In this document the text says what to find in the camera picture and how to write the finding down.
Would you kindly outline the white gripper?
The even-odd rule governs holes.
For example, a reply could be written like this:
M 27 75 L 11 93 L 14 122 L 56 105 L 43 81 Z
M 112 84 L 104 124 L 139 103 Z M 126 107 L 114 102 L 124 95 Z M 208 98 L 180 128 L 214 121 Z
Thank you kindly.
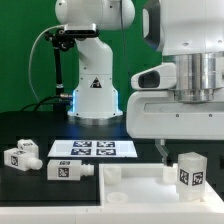
M 224 140 L 224 103 L 185 104 L 168 91 L 137 91 L 127 104 L 126 129 L 132 138 L 156 139 L 167 164 L 164 139 Z

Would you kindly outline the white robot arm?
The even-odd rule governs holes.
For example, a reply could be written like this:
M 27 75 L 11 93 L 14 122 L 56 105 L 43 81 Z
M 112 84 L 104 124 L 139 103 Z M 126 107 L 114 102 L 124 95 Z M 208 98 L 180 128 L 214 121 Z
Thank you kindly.
M 131 0 L 57 0 L 63 48 L 79 53 L 79 84 L 68 115 L 86 124 L 120 116 L 113 52 L 98 35 L 131 25 Z M 162 62 L 135 74 L 125 112 L 133 138 L 224 140 L 224 0 L 148 0 L 143 38 Z

